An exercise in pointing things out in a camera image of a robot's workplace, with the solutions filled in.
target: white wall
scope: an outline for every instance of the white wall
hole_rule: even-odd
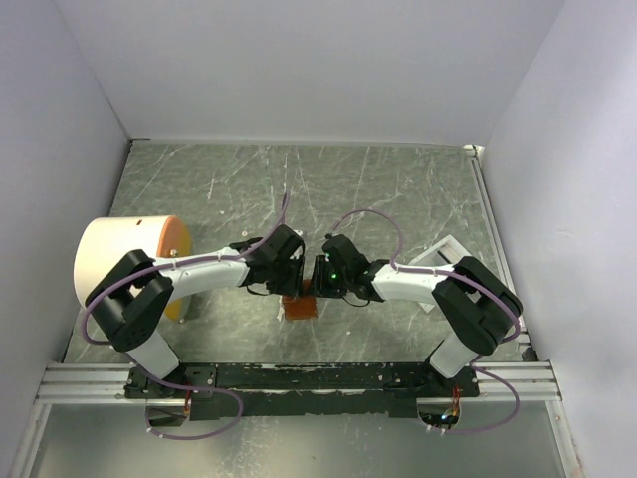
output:
[[[637,3],[567,2],[487,146],[531,338],[589,477],[635,476]]]
[[[77,314],[73,259],[125,138],[51,0],[0,2],[0,476]]]
[[[56,0],[132,137],[484,144],[563,0]]]

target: purple cable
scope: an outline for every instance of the purple cable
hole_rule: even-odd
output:
[[[507,314],[507,317],[511,320],[511,323],[514,327],[514,332],[506,337],[505,339],[502,340],[503,343],[505,342],[510,342],[512,340],[514,340],[521,332],[521,327],[520,327],[520,321],[518,320],[518,318],[516,317],[516,315],[511,311],[511,309],[509,309],[507,307],[507,305],[502,302],[495,294],[493,294],[490,290],[486,289],[485,287],[481,286],[480,284],[478,284],[475,281],[472,281],[471,279],[469,279],[468,277],[462,276],[456,272],[450,272],[450,271],[434,271],[433,269],[429,269],[426,267],[403,267],[400,266],[398,264],[396,264],[396,258],[398,257],[398,254],[400,254],[400,252],[402,251],[402,247],[403,247],[403,243],[404,243],[404,239],[403,239],[403,234],[402,234],[402,230],[400,229],[400,226],[398,225],[398,223],[396,222],[396,220],[391,217],[389,214],[379,211],[377,209],[373,209],[370,207],[362,207],[362,208],[358,208],[358,209],[353,209],[349,212],[347,212],[346,214],[342,215],[340,217],[340,219],[338,219],[334,225],[331,227],[331,232],[334,232],[338,226],[340,226],[340,224],[342,223],[342,221],[351,216],[352,214],[356,214],[358,212],[371,212],[372,214],[377,214],[379,216],[384,217],[385,219],[387,219],[396,229],[396,232],[398,233],[398,247],[396,248],[396,251],[392,254],[392,256],[389,258],[389,264],[390,266],[398,271],[398,272],[406,272],[406,273],[413,273],[413,274],[431,274],[431,275],[436,275],[439,274],[441,276],[447,276],[447,277],[451,277],[453,279],[457,279],[461,282],[464,282],[465,284],[468,284],[469,286],[473,287],[474,289],[480,291],[482,294],[484,294],[485,296],[487,296],[489,299],[491,299],[493,302],[496,303],[496,305],[498,307],[500,307],[503,312],[505,314]],[[476,427],[476,428],[470,428],[470,429],[465,429],[465,430],[449,430],[447,433],[451,433],[454,435],[471,435],[474,433],[482,433],[485,431],[490,431],[493,430],[495,428],[498,428],[500,426],[503,426],[507,423],[509,423],[511,420],[513,420],[516,415],[518,414],[518,412],[520,411],[520,396],[518,395],[518,393],[516,392],[516,390],[514,389],[514,387],[508,383],[506,380],[504,380],[503,378],[484,370],[483,368],[480,368],[478,366],[473,365],[473,362],[476,361],[477,359],[479,359],[481,356],[477,356],[476,358],[474,358],[474,360],[470,363],[470,367],[479,372],[482,373],[484,375],[490,376],[491,378],[493,378],[494,380],[497,380],[498,382],[500,382],[502,385],[504,385],[506,388],[508,388],[511,393],[514,396],[514,400],[516,401],[516,405],[514,406],[513,411],[507,415],[505,418],[503,418],[502,420],[493,423],[491,425],[486,425],[486,426],[481,426],[481,427]]]
[[[91,312],[95,309],[96,305],[99,304],[109,294],[112,294],[114,291],[116,291],[120,287],[123,287],[123,286],[126,286],[126,285],[130,284],[135,279],[143,277],[146,274],[151,274],[153,272],[164,271],[166,269],[173,269],[175,267],[190,266],[192,264],[198,264],[198,263],[201,263],[201,262],[224,261],[224,260],[227,260],[227,261],[238,261],[240,259],[243,259],[248,254],[251,254],[257,248],[261,247],[268,239],[270,239],[270,236],[272,236],[272,234],[274,233],[275,229],[284,221],[284,219],[286,217],[286,211],[288,210],[288,206],[289,205],[290,205],[290,193],[288,191],[286,191],[284,193],[284,196],[283,196],[283,204],[281,206],[281,214],[279,215],[279,219],[277,220],[277,223],[272,227],[272,229],[270,229],[270,231],[268,231],[268,234],[266,234],[263,238],[261,238],[261,240],[259,240],[258,242],[254,243],[247,250],[245,250],[244,252],[242,252],[241,254],[239,254],[237,256],[221,256],[221,257],[219,257],[219,256],[213,254],[213,255],[209,255],[209,256],[201,256],[201,257],[194,257],[194,258],[190,258],[190,259],[182,259],[180,261],[176,261],[174,264],[167,263],[167,264],[161,264],[159,266],[152,266],[152,267],[149,267],[147,269],[143,269],[141,271],[135,272],[134,274],[130,274],[129,276],[124,277],[120,281],[117,281],[113,285],[107,287],[106,289],[101,291],[87,305],[87,308],[84,310],[84,313],[82,315],[82,321],[80,322],[80,333],[82,334],[82,338],[86,342],[88,342],[89,344],[92,344],[94,346],[107,346],[107,345],[110,344],[109,341],[96,341],[95,339],[92,339],[89,336],[89,330],[88,330],[89,317],[91,316]]]
[[[475,433],[484,433],[485,431],[495,430],[496,428],[499,428],[499,427],[509,423],[520,412],[520,396],[518,395],[518,393],[514,389],[513,385],[508,383],[503,378],[495,375],[494,373],[491,373],[490,371],[486,371],[486,370],[484,370],[483,368],[481,368],[479,366],[475,366],[475,365],[472,364],[471,368],[473,370],[475,370],[476,372],[478,372],[478,373],[482,373],[482,374],[484,374],[486,376],[490,376],[493,380],[497,380],[502,385],[504,385],[506,388],[508,388],[511,391],[511,394],[514,396],[514,400],[516,401],[516,404],[514,406],[513,411],[511,413],[509,413],[509,415],[507,415],[502,420],[497,421],[496,423],[492,423],[490,425],[485,425],[485,426],[477,426],[475,428],[461,429],[461,430],[458,430],[458,429],[454,428],[452,430],[449,430],[449,431],[445,432],[445,434],[449,433],[449,434],[452,434],[452,435],[473,435]]]
[[[166,440],[195,441],[195,440],[203,440],[205,438],[210,438],[211,436],[220,435],[224,431],[229,430],[230,428],[235,426],[237,423],[239,423],[239,420],[241,419],[241,415],[243,415],[243,400],[234,391],[227,390],[225,388],[217,388],[216,386],[193,386],[193,385],[180,385],[178,383],[171,383],[169,381],[165,381],[165,380],[162,380],[161,378],[158,378],[158,377],[154,376],[152,373],[150,373],[148,370],[146,370],[139,363],[135,362],[135,364],[137,365],[137,367],[141,371],[143,371],[145,373],[145,375],[148,378],[150,378],[155,383],[159,383],[160,385],[167,386],[169,388],[175,388],[177,390],[196,391],[196,392],[199,392],[199,391],[202,391],[202,392],[211,391],[213,393],[223,393],[224,395],[232,396],[237,401],[237,404],[239,405],[239,409],[237,410],[237,414],[232,419],[232,421],[230,421],[229,423],[226,423],[225,425],[217,428],[216,430],[210,431],[208,433],[203,433],[201,435],[187,435],[187,436],[172,435],[170,433],[161,433],[160,431],[154,429],[152,427],[152,425],[150,424],[150,417],[148,416],[148,410],[146,410],[146,412],[144,414],[144,419],[146,420],[147,431],[149,433],[152,433],[153,435],[158,436],[159,438],[165,438]]]

